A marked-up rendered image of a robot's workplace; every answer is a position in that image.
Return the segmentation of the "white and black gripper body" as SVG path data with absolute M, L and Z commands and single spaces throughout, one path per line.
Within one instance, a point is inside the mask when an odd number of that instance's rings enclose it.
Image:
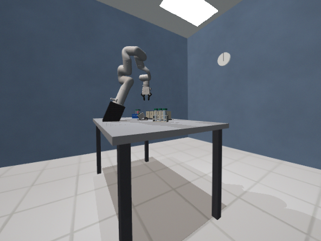
M 150 93 L 150 87 L 144 86 L 142 89 L 142 95 L 148 95 L 149 93 Z

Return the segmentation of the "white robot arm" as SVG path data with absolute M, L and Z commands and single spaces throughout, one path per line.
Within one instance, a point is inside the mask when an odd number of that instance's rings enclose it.
M 126 75 L 132 74 L 132 60 L 130 58 L 130 55 L 134 56 L 137 68 L 147 73 L 145 75 L 139 76 L 140 81 L 143 81 L 143 87 L 149 87 L 149 80 L 151 80 L 150 71 L 144 66 L 143 62 L 147 58 L 145 52 L 137 46 L 124 47 L 122 50 L 123 65 L 120 65 L 118 67 L 118 80 L 119 83 L 122 84 L 122 86 L 117 94 L 116 99 L 111 98 L 111 100 L 113 100 L 114 103 L 119 104 L 121 106 L 124 106 L 123 104 L 126 100 L 129 90 L 134 83 L 134 80 L 131 77 L 126 77 Z

